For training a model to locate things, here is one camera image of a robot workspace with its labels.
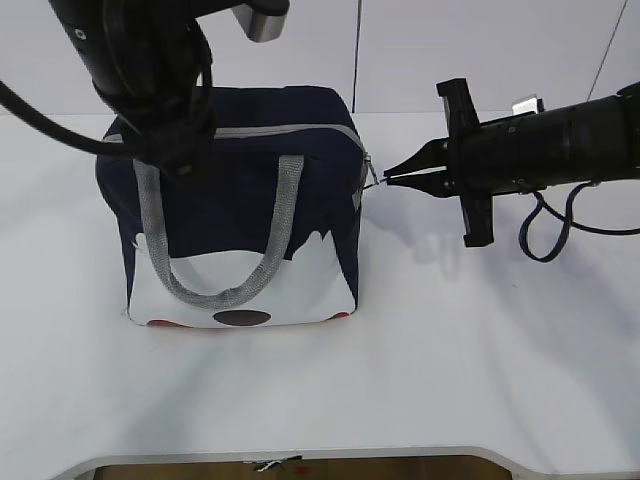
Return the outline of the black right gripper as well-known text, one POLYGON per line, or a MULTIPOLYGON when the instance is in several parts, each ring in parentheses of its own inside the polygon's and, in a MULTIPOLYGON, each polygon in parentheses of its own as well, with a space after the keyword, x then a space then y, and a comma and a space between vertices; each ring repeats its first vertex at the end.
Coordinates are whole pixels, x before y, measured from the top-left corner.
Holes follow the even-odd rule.
POLYGON ((490 129, 500 122, 480 122, 467 80, 454 78, 436 85, 442 98, 448 139, 434 139, 400 164, 384 171, 388 186, 405 187, 435 198, 459 197, 467 248, 486 247, 494 242, 492 193, 475 183, 481 177, 481 160, 476 160, 481 146, 487 142, 490 129), (446 167, 447 172, 413 174, 446 167))

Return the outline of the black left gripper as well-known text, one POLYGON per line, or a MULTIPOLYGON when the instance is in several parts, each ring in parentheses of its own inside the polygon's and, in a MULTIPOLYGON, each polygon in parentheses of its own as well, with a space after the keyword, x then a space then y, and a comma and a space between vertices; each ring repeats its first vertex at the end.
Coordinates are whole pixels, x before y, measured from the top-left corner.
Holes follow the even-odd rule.
POLYGON ((138 161, 170 178, 194 178, 210 170, 216 128, 209 84, 151 84, 107 94, 120 136, 107 154, 121 163, 138 161))

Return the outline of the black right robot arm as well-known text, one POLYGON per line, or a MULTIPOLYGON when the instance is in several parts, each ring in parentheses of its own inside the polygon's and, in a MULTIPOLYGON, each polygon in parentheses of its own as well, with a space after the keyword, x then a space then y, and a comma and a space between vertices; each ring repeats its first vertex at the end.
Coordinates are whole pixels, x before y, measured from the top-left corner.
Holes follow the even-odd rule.
POLYGON ((437 84, 448 135, 383 174, 388 185, 461 204, 468 248, 494 240, 493 199, 576 182, 639 176, 639 86, 601 99, 487 122, 466 79, 437 84))

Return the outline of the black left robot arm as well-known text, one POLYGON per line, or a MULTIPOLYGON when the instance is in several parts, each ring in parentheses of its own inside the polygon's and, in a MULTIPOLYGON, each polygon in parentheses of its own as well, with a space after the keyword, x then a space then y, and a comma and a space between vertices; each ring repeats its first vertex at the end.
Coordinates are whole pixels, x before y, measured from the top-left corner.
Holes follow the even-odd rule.
POLYGON ((138 161, 191 182, 213 174, 212 55, 182 1, 50 4, 138 161))

